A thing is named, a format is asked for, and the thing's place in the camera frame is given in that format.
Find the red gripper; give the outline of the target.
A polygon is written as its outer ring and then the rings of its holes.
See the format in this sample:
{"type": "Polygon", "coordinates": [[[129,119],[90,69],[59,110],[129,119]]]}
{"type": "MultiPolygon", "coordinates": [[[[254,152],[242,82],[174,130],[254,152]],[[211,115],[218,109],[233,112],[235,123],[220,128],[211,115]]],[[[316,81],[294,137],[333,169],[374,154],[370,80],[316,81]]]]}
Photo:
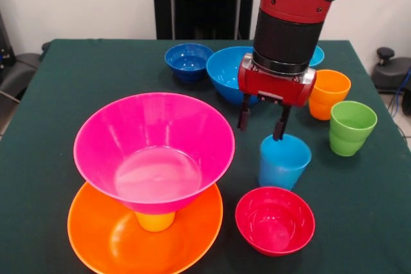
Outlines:
{"type": "Polygon", "coordinates": [[[245,53],[238,71],[238,85],[244,95],[237,128],[243,132],[247,129],[251,96],[271,99],[283,105],[281,117],[276,122],[273,132],[273,140],[281,141],[286,130],[291,106],[301,107],[307,103],[316,79],[317,72],[310,67],[302,74],[297,75],[270,73],[255,63],[251,53],[245,53]]]}

